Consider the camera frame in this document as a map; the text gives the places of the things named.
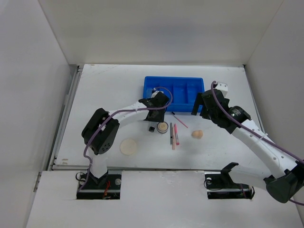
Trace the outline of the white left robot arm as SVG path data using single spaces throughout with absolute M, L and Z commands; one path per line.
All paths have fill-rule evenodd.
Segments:
M 173 95 L 169 92 L 170 96 L 167 97 L 161 89 L 168 91 L 165 87 L 156 87 L 154 97 L 142 98 L 120 110 L 109 112 L 99 108 L 94 112 L 81 133 L 85 143 L 83 156 L 89 160 L 89 168 L 79 190 L 89 180 L 98 189 L 106 184 L 108 168 L 105 155 L 112 147 L 119 128 L 138 121 L 164 121 L 164 114 L 173 101 Z

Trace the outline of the black white striped mascara tube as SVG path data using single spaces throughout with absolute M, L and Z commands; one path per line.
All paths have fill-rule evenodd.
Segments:
M 170 144 L 173 145 L 173 130 L 172 130 L 172 123 L 170 123 Z

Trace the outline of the clear bottle with black cap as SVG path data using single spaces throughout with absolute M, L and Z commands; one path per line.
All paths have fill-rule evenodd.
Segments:
M 154 131 L 155 131 L 155 128 L 154 128 L 154 127 L 152 127 L 152 126 L 149 127 L 149 132 L 152 132 L 152 133 L 153 133 Z

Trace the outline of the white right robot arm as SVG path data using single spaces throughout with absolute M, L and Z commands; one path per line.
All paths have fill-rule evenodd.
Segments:
M 209 174 L 208 178 L 218 189 L 249 185 L 266 190 L 280 203 L 287 203 L 304 186 L 304 162 L 272 142 L 243 108 L 228 104 L 229 99 L 213 88 L 197 94 L 191 113 L 211 120 L 239 139 L 267 170 L 243 168 L 237 162 L 231 162 L 219 173 Z

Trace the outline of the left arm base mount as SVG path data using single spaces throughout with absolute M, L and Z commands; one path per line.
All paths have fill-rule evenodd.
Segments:
M 122 171 L 110 170 L 101 180 L 95 182 L 90 176 L 86 182 L 86 173 L 78 172 L 77 200 L 119 200 L 121 195 Z

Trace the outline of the beige makeup sponge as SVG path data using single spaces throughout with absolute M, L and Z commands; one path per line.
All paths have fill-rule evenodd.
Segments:
M 203 131 L 202 130 L 195 130 L 192 132 L 191 136 L 195 139 L 201 139 L 203 137 Z

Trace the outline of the round powder jar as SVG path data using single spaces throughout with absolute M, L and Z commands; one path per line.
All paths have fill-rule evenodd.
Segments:
M 169 125 L 166 122 L 159 122 L 157 124 L 157 131 L 161 134 L 164 134 L 168 131 Z

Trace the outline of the round beige powder puff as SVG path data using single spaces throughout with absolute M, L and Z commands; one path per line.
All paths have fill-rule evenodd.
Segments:
M 137 152 L 137 143 L 135 140 L 128 138 L 121 142 L 120 151 L 122 154 L 130 156 Z

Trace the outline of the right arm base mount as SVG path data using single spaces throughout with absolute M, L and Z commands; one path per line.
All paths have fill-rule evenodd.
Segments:
M 238 166 L 231 162 L 220 171 L 207 171 L 204 173 L 203 185 L 207 190 L 209 200 L 246 199 L 251 200 L 255 195 L 254 187 L 242 183 L 235 183 L 229 173 Z

